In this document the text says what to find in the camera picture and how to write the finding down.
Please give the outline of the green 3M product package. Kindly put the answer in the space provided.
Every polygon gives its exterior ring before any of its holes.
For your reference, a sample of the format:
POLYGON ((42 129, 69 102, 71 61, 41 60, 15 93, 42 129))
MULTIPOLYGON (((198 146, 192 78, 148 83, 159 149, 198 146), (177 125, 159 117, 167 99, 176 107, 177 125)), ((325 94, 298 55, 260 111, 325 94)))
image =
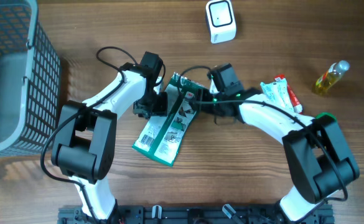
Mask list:
POLYGON ((165 88, 168 95, 167 116, 151 117, 134 142, 133 149, 161 164, 173 166, 187 128, 198 114, 189 105, 189 100, 203 88, 203 85, 174 73, 165 88))

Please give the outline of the mint green plastic packet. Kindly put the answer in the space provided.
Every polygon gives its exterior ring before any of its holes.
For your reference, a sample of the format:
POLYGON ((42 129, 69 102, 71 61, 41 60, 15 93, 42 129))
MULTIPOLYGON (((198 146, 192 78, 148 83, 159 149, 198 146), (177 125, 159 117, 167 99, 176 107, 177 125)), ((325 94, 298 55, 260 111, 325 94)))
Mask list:
POLYGON ((268 99, 271 100, 271 102, 294 112, 294 108, 287 90, 287 80, 285 78, 268 84, 261 82, 260 87, 268 99))

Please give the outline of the red toothpaste box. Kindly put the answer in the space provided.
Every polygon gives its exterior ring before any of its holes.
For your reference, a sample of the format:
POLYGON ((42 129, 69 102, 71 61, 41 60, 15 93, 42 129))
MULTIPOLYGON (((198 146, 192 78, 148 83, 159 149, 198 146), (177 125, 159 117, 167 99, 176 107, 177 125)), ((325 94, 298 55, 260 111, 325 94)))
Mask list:
MULTIPOLYGON (((280 81, 285 81, 286 82, 287 81, 284 74, 276 75, 274 77, 274 79, 277 82, 280 82, 280 81)), ((290 87, 290 85, 288 83, 287 83, 287 92, 289 93, 290 101, 291 101, 291 104, 293 106, 294 111, 296 113, 302 114, 303 113, 303 106, 301 105, 301 103, 298 100, 296 94, 293 92, 292 88, 290 87)))

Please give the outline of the green lid jar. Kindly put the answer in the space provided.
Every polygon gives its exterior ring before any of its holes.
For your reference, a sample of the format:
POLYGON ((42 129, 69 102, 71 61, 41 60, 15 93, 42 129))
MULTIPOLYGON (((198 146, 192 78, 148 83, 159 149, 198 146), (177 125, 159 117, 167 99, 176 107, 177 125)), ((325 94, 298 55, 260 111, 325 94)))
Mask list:
POLYGON ((333 114, 328 113, 328 112, 322 112, 315 116, 316 119, 320 119, 321 117, 330 117, 333 120, 337 121, 336 117, 333 114))

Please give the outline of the yellow liquid Vim bottle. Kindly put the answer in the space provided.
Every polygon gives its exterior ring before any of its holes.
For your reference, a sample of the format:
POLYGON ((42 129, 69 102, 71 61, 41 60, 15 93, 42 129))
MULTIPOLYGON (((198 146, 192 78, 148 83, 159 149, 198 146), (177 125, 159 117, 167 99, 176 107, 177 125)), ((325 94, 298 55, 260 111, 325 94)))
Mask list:
POLYGON ((347 71, 349 71, 349 69, 350 64, 346 60, 335 62, 316 80, 312 91, 317 95, 326 94, 329 89, 335 85, 347 71))

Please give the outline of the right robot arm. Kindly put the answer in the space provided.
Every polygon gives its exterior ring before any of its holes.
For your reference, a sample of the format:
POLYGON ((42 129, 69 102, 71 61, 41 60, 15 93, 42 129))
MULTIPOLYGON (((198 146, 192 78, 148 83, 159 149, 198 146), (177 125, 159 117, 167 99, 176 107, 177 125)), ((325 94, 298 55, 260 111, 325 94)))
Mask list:
POLYGON ((209 68, 207 77, 212 86, 199 91, 193 106, 216 118, 232 117, 254 126, 282 144, 293 187, 278 202, 277 217, 300 223, 327 202, 348 199, 347 185, 360 171, 333 116, 295 113, 260 90, 245 89, 229 63, 209 68), (334 197, 339 190, 342 197, 334 197))

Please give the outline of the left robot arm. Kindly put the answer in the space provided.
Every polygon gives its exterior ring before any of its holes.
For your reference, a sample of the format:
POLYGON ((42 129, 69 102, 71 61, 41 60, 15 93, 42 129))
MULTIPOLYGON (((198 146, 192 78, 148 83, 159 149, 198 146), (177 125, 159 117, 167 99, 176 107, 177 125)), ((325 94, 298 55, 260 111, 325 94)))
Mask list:
POLYGON ((116 78, 95 96, 63 106, 51 161, 76 186, 83 204, 61 208, 59 223, 118 222, 118 203, 107 178, 117 122, 129 107, 141 118, 167 116, 167 93, 161 91, 159 78, 165 69, 160 56, 145 52, 140 62, 117 68, 116 78))

